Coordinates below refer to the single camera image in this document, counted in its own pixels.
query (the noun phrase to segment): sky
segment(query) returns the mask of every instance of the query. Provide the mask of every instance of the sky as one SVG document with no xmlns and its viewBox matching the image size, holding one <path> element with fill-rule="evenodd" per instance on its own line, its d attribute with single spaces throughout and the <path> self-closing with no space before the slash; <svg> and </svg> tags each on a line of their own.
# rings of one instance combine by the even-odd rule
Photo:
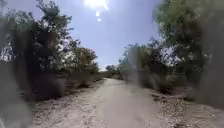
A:
<svg viewBox="0 0 224 128">
<path fill-rule="evenodd" d="M 71 35 L 98 56 L 101 69 L 118 64 L 128 44 L 159 38 L 153 10 L 161 0 L 54 0 L 61 13 L 72 16 Z M 35 0 L 7 0 L 7 7 L 42 16 Z"/>
</svg>

